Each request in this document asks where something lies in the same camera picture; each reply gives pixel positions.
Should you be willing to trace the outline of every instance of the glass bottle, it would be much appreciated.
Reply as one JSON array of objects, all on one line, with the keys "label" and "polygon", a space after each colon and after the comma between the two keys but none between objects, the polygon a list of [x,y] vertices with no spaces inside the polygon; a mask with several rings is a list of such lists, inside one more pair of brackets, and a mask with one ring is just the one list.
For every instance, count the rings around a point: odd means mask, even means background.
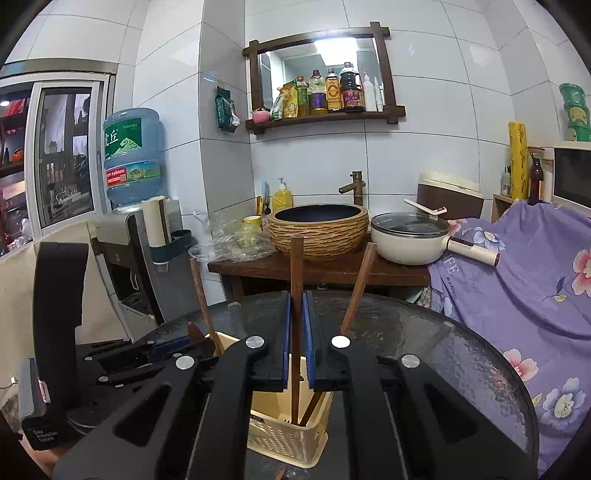
[{"label": "glass bottle", "polygon": [[310,107],[308,105],[308,85],[304,81],[303,76],[297,78],[295,84],[297,91],[297,116],[308,116],[310,114]]},{"label": "glass bottle", "polygon": [[312,95],[310,96],[310,113],[312,115],[325,115],[329,112],[326,106],[326,84],[318,70],[312,72],[310,77],[310,89]]},{"label": "glass bottle", "polygon": [[541,202],[542,194],[544,193],[544,170],[542,170],[540,159],[532,152],[530,152],[530,156],[530,195],[527,198],[527,204],[536,205]]},{"label": "glass bottle", "polygon": [[326,103],[330,112],[337,112],[343,108],[339,78],[332,67],[329,68],[329,74],[326,76]]}]

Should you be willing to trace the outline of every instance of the soap dispenser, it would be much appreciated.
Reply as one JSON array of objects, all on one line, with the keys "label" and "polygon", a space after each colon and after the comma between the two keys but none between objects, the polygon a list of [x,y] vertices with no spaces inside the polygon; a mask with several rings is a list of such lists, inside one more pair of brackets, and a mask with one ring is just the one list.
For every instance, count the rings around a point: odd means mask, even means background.
[{"label": "soap dispenser", "polygon": [[287,185],[283,181],[283,177],[279,178],[279,190],[275,192],[272,199],[273,212],[279,212],[284,208],[291,208],[294,206],[294,200],[291,192],[287,189]]}]

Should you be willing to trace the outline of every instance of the pot handle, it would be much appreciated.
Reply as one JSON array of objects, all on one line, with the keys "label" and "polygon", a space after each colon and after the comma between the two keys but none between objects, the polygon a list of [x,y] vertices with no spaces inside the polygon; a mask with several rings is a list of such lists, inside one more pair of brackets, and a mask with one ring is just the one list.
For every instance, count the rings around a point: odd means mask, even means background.
[{"label": "pot handle", "polygon": [[479,262],[491,265],[493,267],[496,267],[497,263],[499,262],[498,253],[474,245],[472,242],[468,242],[461,238],[449,238],[447,240],[447,249],[450,252],[473,258],[474,260],[478,260]]}]

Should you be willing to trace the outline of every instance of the bottle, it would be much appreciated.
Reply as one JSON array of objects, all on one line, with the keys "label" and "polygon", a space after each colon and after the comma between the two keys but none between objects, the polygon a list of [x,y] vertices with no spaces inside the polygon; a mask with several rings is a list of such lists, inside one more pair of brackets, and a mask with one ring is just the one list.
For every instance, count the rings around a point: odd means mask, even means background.
[{"label": "bottle", "polygon": [[334,68],[329,68],[329,74],[326,76],[326,103],[329,112],[337,112],[343,108],[339,78],[336,76]]},{"label": "bottle", "polygon": [[527,197],[527,204],[536,205],[544,194],[544,170],[542,170],[540,159],[535,157],[532,152],[530,152],[530,156],[530,195]]},{"label": "bottle", "polygon": [[129,205],[161,195],[164,131],[158,112],[129,108],[110,115],[103,129],[109,200]]},{"label": "bottle", "polygon": [[272,198],[273,211],[278,212],[284,208],[291,208],[294,206],[294,200],[291,192],[287,189],[287,185],[283,181],[283,177],[279,178],[279,190],[275,192]]},{"label": "bottle", "polygon": [[308,116],[310,114],[310,107],[308,105],[308,85],[304,81],[303,76],[297,78],[295,84],[297,90],[297,116]]},{"label": "bottle", "polygon": [[377,112],[374,84],[369,80],[368,73],[363,72],[363,96],[365,97],[365,110],[368,112]]},{"label": "bottle", "polygon": [[374,76],[374,94],[375,94],[375,103],[378,108],[378,112],[384,111],[384,98],[382,97],[382,90],[379,87],[378,78]]},{"label": "bottle", "polygon": [[361,75],[355,71],[353,64],[345,62],[340,71],[340,94],[343,99],[343,110],[346,112],[365,112],[365,98]]},{"label": "bottle", "polygon": [[310,77],[310,89],[312,90],[312,95],[310,96],[310,114],[327,114],[329,110],[326,106],[326,84],[318,70],[312,72],[312,77]]}]

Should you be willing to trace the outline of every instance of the purple floral fabric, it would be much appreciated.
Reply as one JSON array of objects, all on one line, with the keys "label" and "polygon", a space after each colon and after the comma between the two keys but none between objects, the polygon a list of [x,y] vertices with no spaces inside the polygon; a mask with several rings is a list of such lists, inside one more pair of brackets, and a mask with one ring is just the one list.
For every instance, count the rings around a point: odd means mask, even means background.
[{"label": "purple floral fabric", "polygon": [[495,268],[445,252],[429,266],[431,308],[465,323],[515,368],[538,417],[542,474],[591,406],[591,219],[518,202],[494,224],[450,226],[500,261]]}]

